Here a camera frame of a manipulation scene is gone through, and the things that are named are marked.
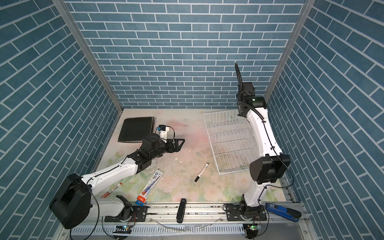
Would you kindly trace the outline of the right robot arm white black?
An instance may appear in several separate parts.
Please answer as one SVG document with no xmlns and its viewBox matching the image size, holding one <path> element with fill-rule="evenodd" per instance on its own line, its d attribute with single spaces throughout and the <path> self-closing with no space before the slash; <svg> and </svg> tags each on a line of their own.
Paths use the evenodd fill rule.
<svg viewBox="0 0 384 240">
<path fill-rule="evenodd" d="M 262 198 L 268 188 L 275 188 L 275 182 L 283 177 L 291 163 L 289 155 L 283 154 L 269 121 L 267 104 L 264 97 L 256 96 L 253 83 L 244 82 L 239 66 L 235 63 L 238 80 L 238 116 L 244 117 L 252 127 L 256 140 L 256 159 L 249 165 L 253 183 L 242 196 L 240 213 L 245 219 L 264 219 L 267 211 Z"/>
</svg>

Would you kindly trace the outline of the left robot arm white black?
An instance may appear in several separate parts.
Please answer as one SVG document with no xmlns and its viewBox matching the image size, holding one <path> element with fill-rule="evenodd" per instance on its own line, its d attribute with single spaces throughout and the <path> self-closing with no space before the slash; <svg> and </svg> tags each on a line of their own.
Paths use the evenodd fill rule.
<svg viewBox="0 0 384 240">
<path fill-rule="evenodd" d="M 134 213 L 132 204 L 124 196 L 98 200 L 96 195 L 122 179 L 142 172 L 152 164 L 153 159 L 179 152 L 184 143 L 185 139 L 163 139 L 158 134 L 148 134 L 140 148 L 123 161 L 91 174 L 67 176 L 49 208 L 67 230 L 87 218 L 115 217 L 120 222 L 128 222 Z"/>
</svg>

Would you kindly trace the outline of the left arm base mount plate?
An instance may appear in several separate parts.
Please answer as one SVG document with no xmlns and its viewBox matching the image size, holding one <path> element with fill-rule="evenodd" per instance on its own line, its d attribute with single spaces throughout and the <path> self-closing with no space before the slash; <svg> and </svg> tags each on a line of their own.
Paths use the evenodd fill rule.
<svg viewBox="0 0 384 240">
<path fill-rule="evenodd" d="M 132 206 L 128 214 L 125 214 L 126 211 L 127 209 L 124 209 L 123 213 L 116 217 L 107 216 L 104 218 L 104 221 L 107 223 L 143 223 L 147 217 L 148 206 Z"/>
</svg>

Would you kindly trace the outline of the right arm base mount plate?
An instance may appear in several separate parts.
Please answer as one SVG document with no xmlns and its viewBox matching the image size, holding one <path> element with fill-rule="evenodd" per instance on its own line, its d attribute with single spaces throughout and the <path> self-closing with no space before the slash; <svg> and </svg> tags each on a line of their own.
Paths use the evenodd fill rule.
<svg viewBox="0 0 384 240">
<path fill-rule="evenodd" d="M 229 222 L 239 222 L 239 221 L 266 221 L 267 215 L 263 206 L 258 207 L 249 207 L 249 206 L 240 206 L 234 204 L 224 204 L 222 206 L 227 221 Z"/>
</svg>

